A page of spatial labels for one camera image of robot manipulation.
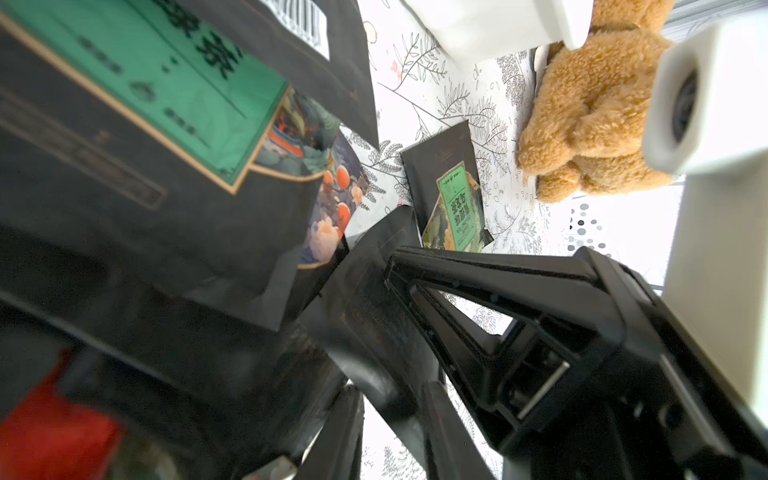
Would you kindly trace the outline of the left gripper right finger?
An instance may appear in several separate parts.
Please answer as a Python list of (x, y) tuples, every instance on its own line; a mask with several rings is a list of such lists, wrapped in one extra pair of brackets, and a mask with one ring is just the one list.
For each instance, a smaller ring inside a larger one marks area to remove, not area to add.
[(423, 385), (421, 419), (428, 479), (494, 479), (439, 382)]

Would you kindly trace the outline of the orange label tea bag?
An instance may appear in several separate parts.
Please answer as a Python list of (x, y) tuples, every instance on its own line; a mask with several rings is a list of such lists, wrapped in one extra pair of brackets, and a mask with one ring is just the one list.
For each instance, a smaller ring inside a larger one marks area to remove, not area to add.
[(338, 133), (310, 218), (300, 269), (318, 268), (331, 260), (353, 214), (362, 207), (369, 184), (356, 152)]

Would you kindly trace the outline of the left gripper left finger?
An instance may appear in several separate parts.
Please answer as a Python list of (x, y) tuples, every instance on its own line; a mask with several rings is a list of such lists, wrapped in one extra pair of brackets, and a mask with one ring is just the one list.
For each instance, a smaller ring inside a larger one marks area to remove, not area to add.
[(363, 394), (354, 385), (346, 385), (294, 479), (359, 479), (363, 424)]

